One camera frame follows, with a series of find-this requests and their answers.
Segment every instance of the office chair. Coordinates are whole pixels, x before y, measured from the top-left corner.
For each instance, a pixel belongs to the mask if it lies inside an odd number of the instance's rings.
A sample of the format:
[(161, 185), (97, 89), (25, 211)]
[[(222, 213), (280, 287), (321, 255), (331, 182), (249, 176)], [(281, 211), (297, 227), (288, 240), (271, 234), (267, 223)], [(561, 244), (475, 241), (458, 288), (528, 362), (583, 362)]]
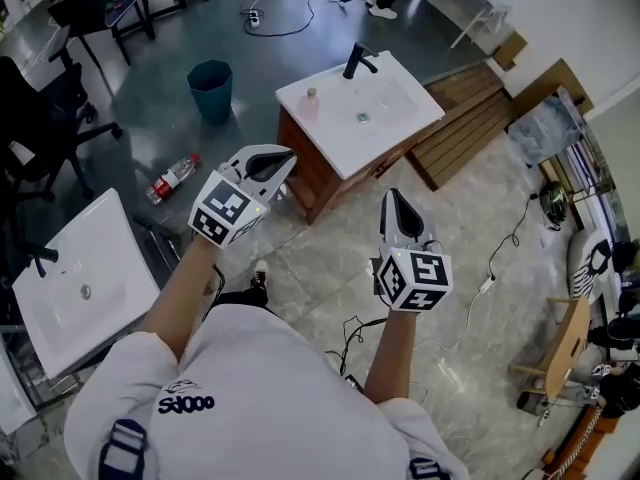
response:
[[(71, 162), (84, 197), (92, 199), (93, 190), (87, 185), (76, 148), (108, 131), (116, 139), (122, 136), (116, 123), (79, 131), (83, 120), (91, 121), (96, 110), (80, 82), (82, 66), (66, 50), (69, 32), (69, 27), (58, 30), (48, 51), (49, 61), (60, 57), (66, 69), (40, 92), (27, 83), (13, 60), (0, 57), (4, 88), (0, 94), (0, 162), (14, 180), (9, 190), (13, 202), (33, 197), (53, 201), (51, 187), (65, 160)], [(18, 193), (23, 181), (35, 182), (45, 176), (43, 191)]]
[(98, 69), (102, 69), (102, 67), (91, 48), (89, 48), (84, 36), (107, 29), (111, 29), (111, 34), (116, 40), (124, 60), (131, 66), (131, 60), (124, 47), (122, 35), (118, 30), (118, 22), (131, 8), (135, 8), (149, 39), (155, 39), (153, 29), (144, 19), (138, 0), (114, 0), (109, 5), (109, 10), (107, 10), (107, 7), (107, 0), (58, 0), (51, 4), (48, 10), (58, 25), (61, 27), (69, 25), (71, 27), (71, 37), (80, 39), (82, 46), (87, 50), (89, 57), (91, 57)]

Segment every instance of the plastic water bottle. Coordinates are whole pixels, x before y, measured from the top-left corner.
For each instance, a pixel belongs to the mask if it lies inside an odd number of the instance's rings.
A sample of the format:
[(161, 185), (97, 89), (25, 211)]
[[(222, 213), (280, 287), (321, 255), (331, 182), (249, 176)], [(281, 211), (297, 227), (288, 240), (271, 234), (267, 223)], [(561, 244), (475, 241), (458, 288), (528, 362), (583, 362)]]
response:
[(145, 192), (153, 204), (167, 199), (174, 189), (193, 174), (200, 162), (200, 155), (183, 158), (169, 167)]

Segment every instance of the white sink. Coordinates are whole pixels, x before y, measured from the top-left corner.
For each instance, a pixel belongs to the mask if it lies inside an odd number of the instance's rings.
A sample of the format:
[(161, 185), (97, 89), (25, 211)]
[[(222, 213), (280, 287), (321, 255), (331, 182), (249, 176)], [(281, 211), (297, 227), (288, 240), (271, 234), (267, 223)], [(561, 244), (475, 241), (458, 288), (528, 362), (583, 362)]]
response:
[[(276, 91), (276, 97), (342, 179), (414, 133), (444, 111), (390, 52), (367, 57), (377, 73), (360, 64), (342, 76), (346, 64)], [(309, 98), (307, 90), (316, 96)]]
[(144, 315), (158, 296), (114, 189), (107, 190), (47, 247), (56, 263), (35, 263), (13, 284), (44, 371), (53, 378)]

